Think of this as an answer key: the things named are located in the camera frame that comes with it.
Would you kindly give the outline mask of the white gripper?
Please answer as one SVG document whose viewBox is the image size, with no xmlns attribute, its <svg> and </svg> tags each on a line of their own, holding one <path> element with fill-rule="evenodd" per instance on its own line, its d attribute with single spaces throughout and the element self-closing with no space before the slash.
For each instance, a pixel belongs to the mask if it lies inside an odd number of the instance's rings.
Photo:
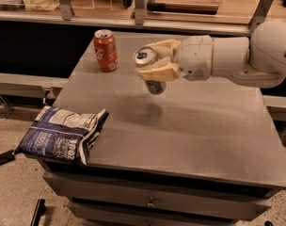
<svg viewBox="0 0 286 226">
<path fill-rule="evenodd" d="M 149 43 L 160 59 L 138 70 L 145 81 L 171 82 L 180 76 L 189 81 L 210 78 L 213 39 L 210 36 L 192 36 L 180 42 L 169 39 Z"/>
</svg>

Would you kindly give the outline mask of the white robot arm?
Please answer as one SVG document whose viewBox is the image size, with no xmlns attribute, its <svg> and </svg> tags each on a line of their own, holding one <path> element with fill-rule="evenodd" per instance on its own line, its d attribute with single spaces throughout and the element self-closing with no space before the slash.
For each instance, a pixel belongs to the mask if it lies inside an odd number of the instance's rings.
<svg viewBox="0 0 286 226">
<path fill-rule="evenodd" d="M 206 81 L 222 77 L 247 87 L 269 89 L 286 79 L 286 23 L 258 25 L 248 37 L 191 36 L 160 40 L 133 55 L 138 76 L 155 94 L 181 77 Z"/>
</svg>

